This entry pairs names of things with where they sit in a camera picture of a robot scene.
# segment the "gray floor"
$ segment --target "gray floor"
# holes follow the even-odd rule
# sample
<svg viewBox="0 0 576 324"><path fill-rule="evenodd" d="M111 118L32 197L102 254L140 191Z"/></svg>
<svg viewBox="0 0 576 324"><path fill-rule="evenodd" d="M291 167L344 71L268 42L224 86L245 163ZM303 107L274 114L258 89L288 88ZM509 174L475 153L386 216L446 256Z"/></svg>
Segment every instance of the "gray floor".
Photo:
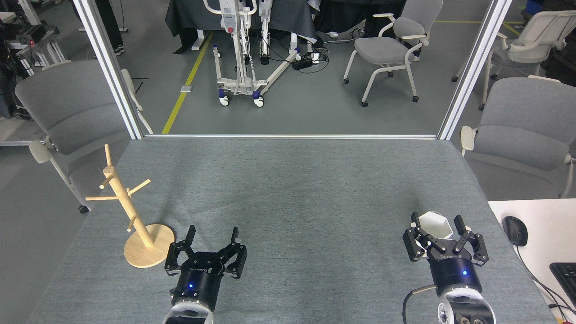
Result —
<svg viewBox="0 0 576 324"><path fill-rule="evenodd" d="M480 20L486 4L487 0L445 0L438 19ZM138 98L154 131L160 132L197 53L171 54L180 42L172 38L164 24L166 1L147 0L146 6L125 1L123 7L125 25L130 31L123 36L127 51L119 62L122 68L130 70L132 77L142 78L134 80L136 86L142 82ZM120 22L118 9L115 6ZM507 20L517 21L516 16L511 13ZM80 23L68 2L47 10L41 17L61 28L60 45L71 59L91 59L88 39L76 31ZM450 77L468 54L477 28L474 23L435 24L430 47L424 51L422 61L414 65L420 95L417 104L410 100L405 74L396 73L392 79L379 78L381 90L374 88L369 96L370 106L361 108L359 98L373 67L356 62L350 84L343 86L343 65L352 47L329 44L331 63L324 71L311 75L287 71L267 94L264 108L255 108L246 98L234 98L230 106L221 107L210 94L215 77L213 58L208 52L193 83L195 90L187 96L171 133L435 133L454 91ZM521 75L517 71L502 73L502 76ZM461 125L478 124L481 112L476 108L480 91L477 86ZM459 147L457 135L453 142ZM0 193L5 201L0 209L0 277L5 278L0 281L0 323L24 323L85 216L77 212L76 200L51 165L36 164L26 147L0 148L0 170ZM556 183L563 179L560 172L547 176Z"/></svg>

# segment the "white desk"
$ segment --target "white desk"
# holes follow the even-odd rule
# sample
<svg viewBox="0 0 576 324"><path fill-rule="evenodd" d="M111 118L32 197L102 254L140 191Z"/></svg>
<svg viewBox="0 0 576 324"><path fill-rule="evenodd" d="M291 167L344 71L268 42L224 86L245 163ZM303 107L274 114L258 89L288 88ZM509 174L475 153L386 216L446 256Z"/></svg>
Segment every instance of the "white desk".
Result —
<svg viewBox="0 0 576 324"><path fill-rule="evenodd" d="M528 229L528 244L519 247L519 251L526 266L538 280L560 294L574 308L549 265L553 262L576 262L576 199L489 201L488 204L500 224L506 216L514 216L524 222ZM554 304L549 294L539 288L546 303ZM552 313L561 318L558 308L554 308ZM569 310L564 310L564 314L570 322L576 323L576 315Z"/></svg>

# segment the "wooden mug tree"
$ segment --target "wooden mug tree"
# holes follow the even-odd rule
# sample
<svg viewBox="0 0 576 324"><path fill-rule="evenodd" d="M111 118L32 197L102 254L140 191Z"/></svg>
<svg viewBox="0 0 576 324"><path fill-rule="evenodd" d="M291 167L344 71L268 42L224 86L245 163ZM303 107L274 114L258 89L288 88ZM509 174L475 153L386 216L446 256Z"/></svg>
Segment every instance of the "wooden mug tree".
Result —
<svg viewBox="0 0 576 324"><path fill-rule="evenodd" d="M174 233L168 226L162 224L144 226L140 214L138 214L132 202L132 195L149 184L151 182L150 179L146 179L134 189L124 187L112 165L109 145L104 145L104 149L106 151L107 166L102 172L106 176L106 180L102 182L100 188L104 189L107 184L110 184L116 195L110 197L86 197L86 200L119 200L130 219L127 231L131 232L133 227L136 229L136 232L128 238L124 245L126 261L137 268L155 266L166 259L168 248L175 239Z"/></svg>

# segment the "person's leg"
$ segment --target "person's leg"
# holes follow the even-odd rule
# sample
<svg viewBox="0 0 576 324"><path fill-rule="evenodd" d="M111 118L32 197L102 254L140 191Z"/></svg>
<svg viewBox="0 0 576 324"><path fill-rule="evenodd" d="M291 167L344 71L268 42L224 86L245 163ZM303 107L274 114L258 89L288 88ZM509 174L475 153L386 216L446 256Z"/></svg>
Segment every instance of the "person's leg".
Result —
<svg viewBox="0 0 576 324"><path fill-rule="evenodd" d="M122 36L120 35L118 23L116 22L116 17L114 16L114 11L112 10L110 1L96 0L96 6L98 7L98 12L100 12L100 17L102 18L102 22L106 28L108 38L110 38L112 48L114 50L122 49L123 51L124 42L122 41Z"/></svg>

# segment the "wooden peg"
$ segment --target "wooden peg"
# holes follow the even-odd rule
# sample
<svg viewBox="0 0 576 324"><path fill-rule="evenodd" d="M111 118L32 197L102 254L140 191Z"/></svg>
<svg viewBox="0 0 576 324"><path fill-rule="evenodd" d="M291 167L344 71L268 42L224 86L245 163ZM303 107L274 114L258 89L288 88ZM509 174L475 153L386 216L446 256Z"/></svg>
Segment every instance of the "wooden peg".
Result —
<svg viewBox="0 0 576 324"><path fill-rule="evenodd" d="M112 156L110 155L110 145L104 144L104 151L106 151L106 165L112 165Z"/></svg>
<svg viewBox="0 0 576 324"><path fill-rule="evenodd" d="M144 182L142 182L141 184L137 185L134 189L128 191L128 195L129 195L129 196L132 196L136 191L140 190L143 186L149 184L150 182L152 182L152 180L146 179Z"/></svg>
<svg viewBox="0 0 576 324"><path fill-rule="evenodd" d="M110 182L110 180L112 180L112 176L107 177L106 180L102 182L102 184L100 185L100 189L104 189L104 187L108 184L108 182Z"/></svg>
<svg viewBox="0 0 576 324"><path fill-rule="evenodd" d="M126 229L126 232L132 232L132 227L134 226L135 220L136 220L136 217L130 219L130 223L128 224L128 228Z"/></svg>
<svg viewBox="0 0 576 324"><path fill-rule="evenodd" d="M87 201L94 201L94 200L118 200L116 196L102 196L102 197L86 197Z"/></svg>

